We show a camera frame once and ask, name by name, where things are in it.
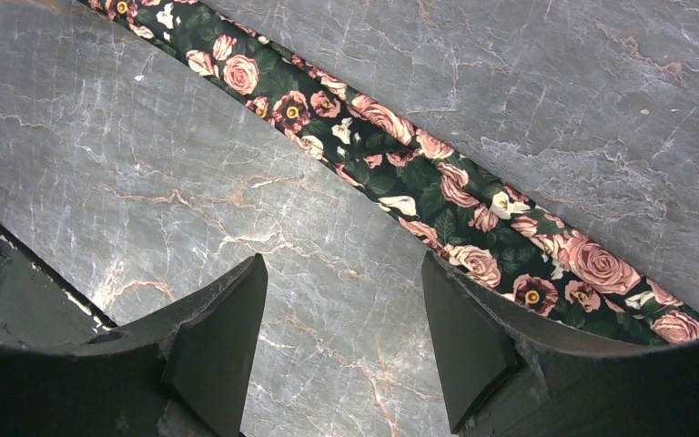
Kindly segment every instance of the fabric fold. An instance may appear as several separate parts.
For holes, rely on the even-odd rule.
[[[224,90],[483,287],[638,344],[699,315],[451,146],[198,0],[79,0]]]

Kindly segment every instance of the folded fabric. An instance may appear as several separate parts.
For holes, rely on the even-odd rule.
[[[483,287],[639,344],[699,314],[463,154],[198,0],[79,0],[221,88]]]

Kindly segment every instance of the floral print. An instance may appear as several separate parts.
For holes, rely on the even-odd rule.
[[[699,338],[699,315],[486,169],[198,0],[79,0],[184,63],[483,287],[637,344]]]

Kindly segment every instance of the black floral cloth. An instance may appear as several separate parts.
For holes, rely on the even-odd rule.
[[[699,314],[459,151],[198,0],[79,0],[291,139],[483,287],[637,344],[699,338]]]

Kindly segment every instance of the fabric strip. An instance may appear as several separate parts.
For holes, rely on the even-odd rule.
[[[699,314],[453,147],[198,0],[79,0],[187,65],[464,271],[541,316],[637,344]]]

